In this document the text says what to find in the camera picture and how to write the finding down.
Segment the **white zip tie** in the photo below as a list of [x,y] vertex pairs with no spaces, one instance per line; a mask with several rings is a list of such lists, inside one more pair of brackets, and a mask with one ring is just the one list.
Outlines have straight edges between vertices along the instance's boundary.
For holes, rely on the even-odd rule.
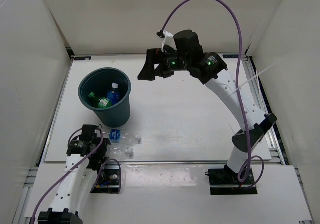
[[267,71],[269,68],[271,68],[272,66],[274,66],[275,64],[277,64],[277,62],[272,63],[270,66],[264,68],[262,71],[256,73],[253,77],[251,77],[250,79],[248,79],[246,82],[240,84],[231,94],[236,93],[239,89],[241,89],[244,85],[248,84],[249,82],[253,81],[254,79],[257,79],[262,73],[264,73],[265,71]]

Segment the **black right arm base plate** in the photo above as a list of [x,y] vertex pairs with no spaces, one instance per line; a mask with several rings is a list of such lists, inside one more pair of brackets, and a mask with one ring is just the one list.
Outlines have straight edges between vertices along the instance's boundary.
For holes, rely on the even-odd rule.
[[256,195],[258,193],[256,186],[251,187],[255,182],[252,170],[243,184],[237,177],[221,168],[209,169],[205,175],[209,177],[211,195]]

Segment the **green plastic soda bottle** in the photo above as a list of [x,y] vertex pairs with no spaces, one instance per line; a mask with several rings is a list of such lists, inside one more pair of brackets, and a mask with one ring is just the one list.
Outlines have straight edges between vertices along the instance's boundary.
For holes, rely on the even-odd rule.
[[112,102],[106,97],[99,97],[95,92],[90,92],[88,95],[90,101],[97,108],[108,108],[112,106]]

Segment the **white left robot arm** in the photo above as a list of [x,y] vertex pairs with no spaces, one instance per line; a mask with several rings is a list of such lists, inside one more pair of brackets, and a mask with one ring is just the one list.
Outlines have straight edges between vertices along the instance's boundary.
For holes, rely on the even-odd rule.
[[83,125],[68,140],[64,173],[40,198],[31,223],[83,223],[80,213],[96,184],[103,182],[108,138],[102,125]]

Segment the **clear bottle without label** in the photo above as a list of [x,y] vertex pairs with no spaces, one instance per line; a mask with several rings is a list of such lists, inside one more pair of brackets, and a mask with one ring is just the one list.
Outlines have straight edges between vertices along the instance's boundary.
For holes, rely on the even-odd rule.
[[116,158],[120,157],[129,157],[132,158],[134,156],[132,147],[126,146],[110,146],[109,147],[109,154],[110,156],[114,156]]

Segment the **clear bottle blue label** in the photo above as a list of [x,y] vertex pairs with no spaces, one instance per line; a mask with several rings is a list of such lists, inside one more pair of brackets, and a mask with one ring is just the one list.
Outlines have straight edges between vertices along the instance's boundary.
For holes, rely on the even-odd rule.
[[104,129],[104,137],[107,137],[111,144],[135,145],[141,144],[142,139],[138,134],[132,134],[121,129]]

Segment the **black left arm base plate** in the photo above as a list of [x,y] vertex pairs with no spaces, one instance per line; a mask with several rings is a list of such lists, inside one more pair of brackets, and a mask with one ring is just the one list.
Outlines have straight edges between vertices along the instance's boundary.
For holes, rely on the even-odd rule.
[[100,167],[91,193],[120,194],[122,185],[122,167],[118,160],[107,159]]

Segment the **blue label water bottle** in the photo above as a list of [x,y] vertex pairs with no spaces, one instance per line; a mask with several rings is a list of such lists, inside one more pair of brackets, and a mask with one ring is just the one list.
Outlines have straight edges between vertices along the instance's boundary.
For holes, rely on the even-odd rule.
[[120,101],[120,96],[121,93],[119,91],[119,84],[116,82],[112,83],[111,88],[108,90],[107,92],[107,99],[110,100],[110,102],[112,103],[112,105],[117,104]]

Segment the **dark teal plastic bin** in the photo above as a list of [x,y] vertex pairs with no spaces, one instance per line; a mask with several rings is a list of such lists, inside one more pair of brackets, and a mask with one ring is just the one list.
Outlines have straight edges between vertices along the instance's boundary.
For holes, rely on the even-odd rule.
[[[118,83],[120,101],[108,108],[97,108],[90,101],[88,95],[95,92],[99,97],[106,97],[112,83]],[[131,81],[123,71],[106,67],[94,70],[89,73],[78,87],[80,101],[88,109],[94,111],[100,121],[107,127],[120,127],[130,118],[130,93],[132,90]]]

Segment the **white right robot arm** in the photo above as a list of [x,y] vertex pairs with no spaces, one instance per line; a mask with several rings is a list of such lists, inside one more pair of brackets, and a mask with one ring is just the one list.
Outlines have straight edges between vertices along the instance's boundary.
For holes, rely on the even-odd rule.
[[224,175],[227,182],[235,184],[242,179],[241,167],[248,153],[261,142],[277,117],[265,113],[236,88],[227,63],[216,52],[204,52],[196,32],[183,30],[165,36],[174,40],[175,47],[163,44],[162,48],[147,49],[138,79],[153,81],[157,76],[168,78],[175,71],[188,71],[222,100],[240,125],[240,131],[232,137],[234,148]]

